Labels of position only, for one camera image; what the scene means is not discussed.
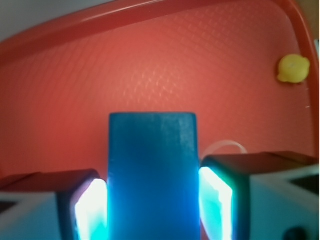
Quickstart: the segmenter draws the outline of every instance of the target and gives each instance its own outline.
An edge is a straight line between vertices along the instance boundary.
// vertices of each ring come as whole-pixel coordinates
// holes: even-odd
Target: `white wall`
[[[49,20],[112,0],[0,0],[0,42]]]

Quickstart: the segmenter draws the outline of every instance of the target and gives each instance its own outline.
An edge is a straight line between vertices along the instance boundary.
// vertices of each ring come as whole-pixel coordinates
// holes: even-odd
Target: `white cable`
[[[236,146],[240,149],[241,154],[247,154],[248,151],[244,146],[242,146],[240,143],[232,140],[222,140],[217,141],[213,144],[211,144],[202,154],[201,159],[203,160],[206,156],[212,155],[215,151],[217,151],[220,148],[223,148],[225,146]]]

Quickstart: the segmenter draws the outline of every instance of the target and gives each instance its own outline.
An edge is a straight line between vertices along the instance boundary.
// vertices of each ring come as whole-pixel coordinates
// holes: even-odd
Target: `glowing light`
[[[233,190],[210,168],[202,167],[200,177],[200,216],[209,239],[232,239]]]
[[[95,179],[74,207],[79,240],[106,239],[107,206],[107,184]]]

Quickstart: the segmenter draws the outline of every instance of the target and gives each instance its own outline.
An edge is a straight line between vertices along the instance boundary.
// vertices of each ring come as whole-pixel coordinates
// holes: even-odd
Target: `blue block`
[[[199,157],[192,113],[110,115],[110,240],[199,240]]]

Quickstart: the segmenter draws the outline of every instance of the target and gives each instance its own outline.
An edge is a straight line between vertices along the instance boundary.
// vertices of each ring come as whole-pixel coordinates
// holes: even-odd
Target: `red tray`
[[[287,54],[302,84],[276,80]],[[109,113],[194,112],[199,151],[319,156],[319,61],[293,0],[118,0],[0,44],[0,175],[95,168]],[[220,153],[238,152],[224,147]]]

